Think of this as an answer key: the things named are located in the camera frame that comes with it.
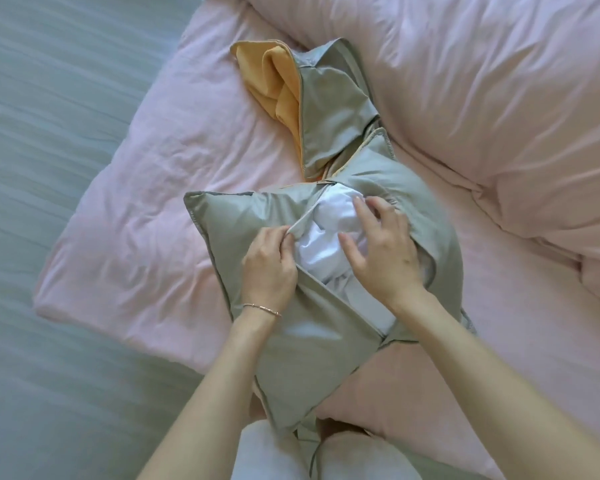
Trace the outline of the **person's left hand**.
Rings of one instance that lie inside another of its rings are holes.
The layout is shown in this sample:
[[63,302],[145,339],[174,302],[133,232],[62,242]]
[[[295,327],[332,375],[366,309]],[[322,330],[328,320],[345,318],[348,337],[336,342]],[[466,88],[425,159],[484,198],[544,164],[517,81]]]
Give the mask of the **person's left hand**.
[[280,317],[297,285],[297,267],[284,267],[267,252],[267,229],[261,228],[242,260],[241,304],[245,313]]

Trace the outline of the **person's right hand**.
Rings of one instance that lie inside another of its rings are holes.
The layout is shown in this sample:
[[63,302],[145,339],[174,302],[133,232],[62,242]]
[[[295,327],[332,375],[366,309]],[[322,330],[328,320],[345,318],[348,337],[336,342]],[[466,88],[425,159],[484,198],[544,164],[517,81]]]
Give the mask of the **person's right hand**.
[[403,318],[409,302],[424,292],[416,247],[408,218],[384,199],[352,200],[367,240],[367,272],[355,275],[360,284],[391,313]]

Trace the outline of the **white pillow insert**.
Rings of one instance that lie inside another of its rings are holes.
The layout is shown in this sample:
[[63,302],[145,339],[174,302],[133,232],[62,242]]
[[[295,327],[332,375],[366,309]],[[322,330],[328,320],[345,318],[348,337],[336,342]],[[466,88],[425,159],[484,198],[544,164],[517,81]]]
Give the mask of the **white pillow insert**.
[[385,337],[395,317],[354,276],[338,239],[339,233],[346,233],[360,253],[367,256],[367,236],[354,208],[355,198],[364,196],[342,184],[325,186],[289,233],[295,239],[296,264]]

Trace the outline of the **grey-green pillowcase with orange lining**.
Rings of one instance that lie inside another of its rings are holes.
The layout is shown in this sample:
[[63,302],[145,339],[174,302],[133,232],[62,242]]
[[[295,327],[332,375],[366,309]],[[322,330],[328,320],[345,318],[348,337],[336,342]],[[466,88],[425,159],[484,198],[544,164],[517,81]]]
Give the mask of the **grey-green pillowcase with orange lining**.
[[[242,311],[241,261],[258,231],[291,227],[325,186],[342,184],[364,197],[379,196],[407,215],[426,290],[475,333],[462,308],[464,272],[456,231],[424,181],[395,156],[352,45],[335,39],[299,52],[277,40],[238,41],[230,51],[254,99],[289,129],[305,179],[259,193],[196,191],[184,196],[232,319]],[[380,336],[296,266],[295,295],[255,375],[255,391],[281,433],[296,430],[378,350],[417,343],[396,320],[387,336]]]

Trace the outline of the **person's right forearm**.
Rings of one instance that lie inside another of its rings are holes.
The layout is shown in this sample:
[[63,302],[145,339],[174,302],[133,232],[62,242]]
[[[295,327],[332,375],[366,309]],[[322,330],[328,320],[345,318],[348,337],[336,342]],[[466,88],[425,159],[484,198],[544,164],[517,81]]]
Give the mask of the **person's right forearm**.
[[600,438],[467,332],[423,289],[386,302],[442,375],[506,480],[600,480]]

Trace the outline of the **person's left forearm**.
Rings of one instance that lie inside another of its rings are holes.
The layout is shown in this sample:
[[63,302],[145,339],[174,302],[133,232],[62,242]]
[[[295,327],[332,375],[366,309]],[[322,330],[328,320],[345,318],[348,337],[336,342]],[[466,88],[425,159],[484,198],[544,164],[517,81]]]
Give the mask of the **person's left forearm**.
[[259,358],[279,317],[243,310],[137,480],[230,480]]

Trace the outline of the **pink pillow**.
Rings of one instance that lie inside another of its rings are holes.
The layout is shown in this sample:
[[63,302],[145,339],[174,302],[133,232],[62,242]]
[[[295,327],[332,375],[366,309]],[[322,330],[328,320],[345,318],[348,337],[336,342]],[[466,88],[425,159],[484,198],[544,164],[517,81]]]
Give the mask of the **pink pillow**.
[[39,316],[206,373],[231,320],[184,195],[302,181],[289,130],[251,96],[230,53],[239,40],[300,48],[282,11],[296,1],[196,10],[53,246],[33,293]]

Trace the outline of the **pink duvet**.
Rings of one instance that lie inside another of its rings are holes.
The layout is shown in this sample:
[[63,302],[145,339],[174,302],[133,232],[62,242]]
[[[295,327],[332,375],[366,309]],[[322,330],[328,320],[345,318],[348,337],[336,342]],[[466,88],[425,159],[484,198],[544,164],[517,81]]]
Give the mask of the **pink duvet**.
[[386,128],[600,298],[600,0],[247,0],[357,49]]

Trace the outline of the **person's white trousers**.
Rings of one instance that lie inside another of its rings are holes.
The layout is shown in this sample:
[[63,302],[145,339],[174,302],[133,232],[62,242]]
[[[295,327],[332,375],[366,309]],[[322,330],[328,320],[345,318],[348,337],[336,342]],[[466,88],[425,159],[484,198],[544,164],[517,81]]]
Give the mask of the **person's white trousers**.
[[310,468],[293,434],[266,420],[242,430],[231,480],[422,480],[407,457],[384,439],[345,431],[323,441]]

